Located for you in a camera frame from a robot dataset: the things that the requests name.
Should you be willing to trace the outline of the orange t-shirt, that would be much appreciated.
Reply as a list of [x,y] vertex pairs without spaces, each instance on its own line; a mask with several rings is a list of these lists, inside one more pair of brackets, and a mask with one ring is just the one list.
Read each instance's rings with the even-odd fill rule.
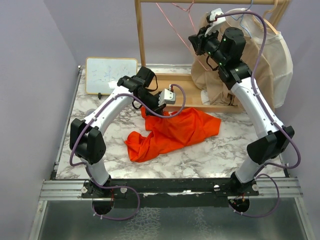
[[148,136],[133,131],[124,142],[130,161],[137,163],[215,137],[220,132],[222,122],[221,119],[193,107],[185,108],[178,116],[172,118],[146,115],[144,107],[140,112],[145,130],[149,131]]

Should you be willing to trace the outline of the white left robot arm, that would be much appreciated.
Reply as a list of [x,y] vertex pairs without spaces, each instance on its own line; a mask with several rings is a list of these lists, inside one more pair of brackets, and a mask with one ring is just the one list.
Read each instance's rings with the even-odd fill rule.
[[73,167],[84,165],[93,191],[97,196],[106,197],[111,190],[103,156],[106,152],[104,133],[109,125],[134,100],[140,101],[151,116],[162,116],[165,105],[159,105],[160,92],[153,95],[148,89],[156,74],[142,66],[136,75],[121,77],[112,94],[83,120],[75,118],[70,124],[69,164]]

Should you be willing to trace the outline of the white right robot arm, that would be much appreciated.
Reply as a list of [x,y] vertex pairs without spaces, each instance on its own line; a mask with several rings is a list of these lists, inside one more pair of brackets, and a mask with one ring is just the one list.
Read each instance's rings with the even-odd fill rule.
[[231,174],[229,189],[240,196],[247,191],[264,164],[275,159],[289,144],[295,131],[285,126],[274,114],[252,78],[252,71],[242,61],[246,45],[243,31],[228,27],[218,39],[219,32],[206,35],[207,27],[188,37],[195,54],[207,55],[217,64],[218,75],[225,86],[240,101],[253,123],[258,139],[247,145],[247,159]]

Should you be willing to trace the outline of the beige t-shirt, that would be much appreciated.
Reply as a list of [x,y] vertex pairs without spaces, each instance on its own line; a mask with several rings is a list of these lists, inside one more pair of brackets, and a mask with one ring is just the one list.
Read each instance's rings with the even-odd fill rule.
[[[260,47],[252,38],[244,33],[246,45],[244,47],[241,59],[254,69]],[[211,105],[218,106],[237,106],[243,108],[240,101],[221,81],[217,71],[204,69],[207,55],[196,56],[191,67],[191,77],[194,84],[201,90],[206,90]],[[262,55],[259,59],[258,67],[254,74],[256,83],[269,106],[274,109],[274,75],[270,64]]]

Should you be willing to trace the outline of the white t-shirt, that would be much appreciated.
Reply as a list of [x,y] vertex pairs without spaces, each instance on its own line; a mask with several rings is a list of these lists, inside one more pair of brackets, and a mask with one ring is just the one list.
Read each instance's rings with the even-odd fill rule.
[[[264,37],[264,30],[259,30],[253,23],[251,14],[245,14],[243,19],[243,25],[250,31],[253,41],[260,47],[262,47],[262,41]],[[239,21],[235,21],[231,16],[225,18],[226,23],[231,27],[236,27],[246,33],[240,25]],[[273,73],[273,100],[274,108],[281,107],[291,83],[293,76],[293,62],[291,54],[285,39],[281,32],[275,35],[272,32],[267,31],[265,44],[263,46],[262,55],[269,63]]]

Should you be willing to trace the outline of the wooden hanger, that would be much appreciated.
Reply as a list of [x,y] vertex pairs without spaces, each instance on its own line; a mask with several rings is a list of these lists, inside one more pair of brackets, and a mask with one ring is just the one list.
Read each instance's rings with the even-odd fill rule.
[[[262,18],[265,22],[265,25],[266,25],[266,30],[268,32],[271,32],[275,35],[279,34],[280,32],[276,29],[276,27],[272,24],[271,20],[270,19],[267,19],[267,16],[272,14],[278,7],[278,0],[274,0],[273,1],[273,7],[268,9],[268,10],[265,10],[263,15],[262,15]],[[264,27],[263,27],[263,24],[259,21],[259,19],[256,17],[256,16],[252,16],[252,21],[254,23],[254,25],[256,26],[256,28],[260,31],[263,31],[264,30]]]

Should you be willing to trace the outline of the wooden clothes rack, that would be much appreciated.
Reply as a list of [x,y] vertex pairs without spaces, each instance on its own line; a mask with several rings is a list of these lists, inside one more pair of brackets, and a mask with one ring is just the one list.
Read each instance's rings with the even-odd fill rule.
[[[279,0],[276,10],[272,13],[269,20],[277,27],[284,13],[286,12],[291,0]],[[146,54],[144,44],[144,30],[143,30],[143,19],[142,19],[142,7],[141,3],[175,3],[175,4],[233,4],[233,5],[246,5],[250,4],[250,0],[135,0],[135,15],[136,25],[138,34],[138,44],[140,52],[141,65],[146,67]],[[254,0],[254,5],[274,5],[273,0]],[[168,87],[169,84],[178,84],[183,87],[186,97],[186,108],[194,107],[203,112],[207,113],[241,113],[242,110],[237,106],[221,106],[221,105],[203,105],[201,104],[201,91],[196,87],[192,80],[191,74],[186,73],[156,73],[157,80],[159,83],[160,90]],[[174,105],[167,105],[165,110],[167,111],[178,111],[179,107],[183,103],[182,93],[178,93],[176,97],[177,102]]]

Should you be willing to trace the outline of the small whiteboard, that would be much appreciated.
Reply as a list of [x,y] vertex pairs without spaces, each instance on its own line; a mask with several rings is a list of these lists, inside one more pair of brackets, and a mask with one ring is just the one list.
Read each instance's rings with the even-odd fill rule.
[[123,76],[137,73],[135,58],[87,57],[85,61],[85,92],[89,95],[110,95]]

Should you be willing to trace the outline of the black mounting rail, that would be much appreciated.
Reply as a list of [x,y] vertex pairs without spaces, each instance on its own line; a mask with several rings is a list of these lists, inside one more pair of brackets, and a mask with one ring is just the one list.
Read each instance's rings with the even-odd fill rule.
[[255,181],[239,191],[229,178],[131,178],[112,179],[110,189],[85,181],[81,197],[118,209],[227,207],[228,198],[258,196]]

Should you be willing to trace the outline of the aluminium table frame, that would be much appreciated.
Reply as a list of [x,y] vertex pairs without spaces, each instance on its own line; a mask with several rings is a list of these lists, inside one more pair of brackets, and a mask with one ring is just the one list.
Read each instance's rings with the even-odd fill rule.
[[59,167],[68,162],[69,145],[62,138],[50,179],[42,183],[31,240],[137,240],[160,239],[161,233],[178,233],[183,240],[314,240],[304,193],[296,177],[260,177],[245,198],[250,212],[262,218],[246,217],[224,207],[226,195],[195,192],[145,192],[136,217],[105,223],[93,215],[91,198],[83,198],[83,178],[57,179]]

